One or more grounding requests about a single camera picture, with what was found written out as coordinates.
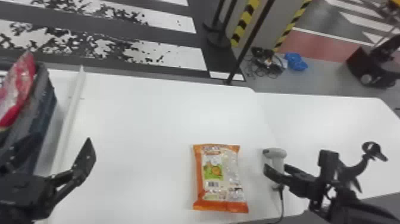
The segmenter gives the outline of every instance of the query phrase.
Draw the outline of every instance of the pole base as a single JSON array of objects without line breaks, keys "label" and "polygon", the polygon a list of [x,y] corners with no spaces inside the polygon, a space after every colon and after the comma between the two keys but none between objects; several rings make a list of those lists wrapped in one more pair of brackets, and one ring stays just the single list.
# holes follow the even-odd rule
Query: pole base
[{"label": "pole base", "polygon": [[219,32],[222,29],[222,23],[218,21],[217,24],[213,26],[213,19],[206,18],[203,22],[203,27],[209,32]]},{"label": "pole base", "polygon": [[222,83],[223,83],[224,85],[227,85],[227,86],[232,86],[232,81],[230,81],[230,83],[228,83],[228,80],[227,80],[227,79],[222,80]]},{"label": "pole base", "polygon": [[229,39],[225,35],[222,35],[221,39],[219,39],[219,37],[220,37],[219,33],[209,33],[207,35],[207,41],[211,46],[215,48],[220,48],[220,49],[230,48]]}]

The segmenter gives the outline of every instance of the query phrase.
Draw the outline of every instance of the white floor marking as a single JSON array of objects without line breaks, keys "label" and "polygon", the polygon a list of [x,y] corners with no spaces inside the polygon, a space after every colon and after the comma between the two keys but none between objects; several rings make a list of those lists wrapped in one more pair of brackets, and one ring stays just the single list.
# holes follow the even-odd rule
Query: white floor marking
[{"label": "white floor marking", "polygon": [[51,8],[57,11],[75,12],[94,17],[105,17],[147,24],[169,30],[177,30],[187,33],[196,33],[195,24],[191,17],[164,13],[161,11],[148,10],[146,8],[131,5],[118,4],[114,2],[99,0],[72,0],[72,6],[66,4],[55,4],[52,0],[42,0],[31,4],[32,0],[0,0],[20,5],[28,5],[39,8]]},{"label": "white floor marking", "polygon": [[0,48],[207,71],[202,50],[0,20]]},{"label": "white floor marking", "polygon": [[352,2],[356,2],[356,3],[359,3],[359,4],[363,4],[363,2],[362,2],[362,1],[360,1],[360,0],[350,0],[350,1],[352,1]]},{"label": "white floor marking", "polygon": [[340,36],[330,35],[330,34],[326,34],[326,33],[320,33],[320,32],[306,30],[306,29],[302,29],[302,28],[298,28],[298,27],[293,27],[293,30],[297,30],[297,31],[300,31],[303,33],[309,33],[309,34],[313,34],[313,35],[323,36],[325,38],[332,38],[332,39],[336,39],[339,41],[346,41],[346,42],[350,42],[350,43],[357,43],[357,44],[362,44],[362,45],[367,45],[367,46],[373,46],[372,43],[367,43],[364,41],[356,41],[356,40],[349,39],[349,38],[342,38]]},{"label": "white floor marking", "polygon": [[328,2],[330,5],[344,8],[346,10],[355,11],[355,12],[358,12],[361,14],[370,15],[370,16],[377,17],[377,18],[383,18],[378,13],[376,13],[374,10],[370,10],[369,8],[364,8],[364,7],[361,7],[358,5],[354,5],[354,4],[350,4],[350,3],[342,2],[342,1],[338,1],[338,0],[325,0],[325,1]]},{"label": "white floor marking", "polygon": [[375,7],[380,7],[380,4],[379,4],[379,3],[371,2],[371,4],[375,5]]},{"label": "white floor marking", "polygon": [[[210,71],[210,76],[215,79],[228,79],[229,73],[219,72],[219,71]],[[242,74],[235,74],[233,77],[235,81],[244,81],[245,78]]]},{"label": "white floor marking", "polygon": [[184,6],[189,6],[187,0],[159,0],[162,2],[168,2],[172,4],[177,4],[177,5],[184,5]]},{"label": "white floor marking", "polygon": [[[356,25],[360,25],[360,26],[365,26],[365,27],[369,27],[371,29],[376,29],[376,30],[381,30],[384,32],[388,32],[390,31],[393,26],[386,24],[386,23],[381,23],[381,22],[377,22],[374,20],[369,20],[367,18],[362,18],[356,15],[352,15],[352,14],[348,14],[348,13],[343,13],[340,12],[347,20],[349,20],[350,23],[356,24]],[[400,33],[399,29],[395,29],[393,31],[394,34],[398,34]]]},{"label": "white floor marking", "polygon": [[[374,43],[378,42],[382,38],[381,36],[375,35],[372,33],[363,32],[363,34],[366,35]],[[389,38],[384,38],[383,42],[386,42],[388,40],[389,40]]]}]

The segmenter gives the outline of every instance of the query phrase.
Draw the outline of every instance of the red package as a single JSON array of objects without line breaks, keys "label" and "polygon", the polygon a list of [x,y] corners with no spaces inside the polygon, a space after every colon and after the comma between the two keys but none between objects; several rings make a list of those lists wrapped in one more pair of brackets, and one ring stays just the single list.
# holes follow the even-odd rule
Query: red package
[{"label": "red package", "polygon": [[20,113],[35,76],[35,59],[29,51],[15,62],[0,89],[0,128],[10,127]]}]

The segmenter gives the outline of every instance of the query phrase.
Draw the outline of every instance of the wheel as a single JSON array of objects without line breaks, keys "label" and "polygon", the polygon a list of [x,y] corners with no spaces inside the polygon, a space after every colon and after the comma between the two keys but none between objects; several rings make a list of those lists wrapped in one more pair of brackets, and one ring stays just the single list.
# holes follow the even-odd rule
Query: wheel
[{"label": "wheel", "polygon": [[371,84],[372,82],[372,75],[370,74],[365,74],[363,76],[361,76],[360,81],[363,85],[368,86],[369,84]]},{"label": "wheel", "polygon": [[396,85],[396,81],[394,80],[393,82],[390,82],[390,84],[388,84],[388,88],[393,87]]}]

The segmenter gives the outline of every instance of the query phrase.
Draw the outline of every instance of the handheld barcode scanner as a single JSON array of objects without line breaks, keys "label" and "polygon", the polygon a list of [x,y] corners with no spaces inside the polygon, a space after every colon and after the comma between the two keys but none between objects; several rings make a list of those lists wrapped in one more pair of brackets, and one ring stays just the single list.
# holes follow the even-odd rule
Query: handheld barcode scanner
[{"label": "handheld barcode scanner", "polygon": [[[272,167],[277,170],[279,173],[284,173],[285,168],[284,165],[285,163],[283,160],[286,158],[288,155],[285,150],[281,148],[266,148],[262,151],[262,154],[267,158],[272,160]],[[274,183],[272,186],[273,189],[277,189],[279,186],[278,183]]]}]

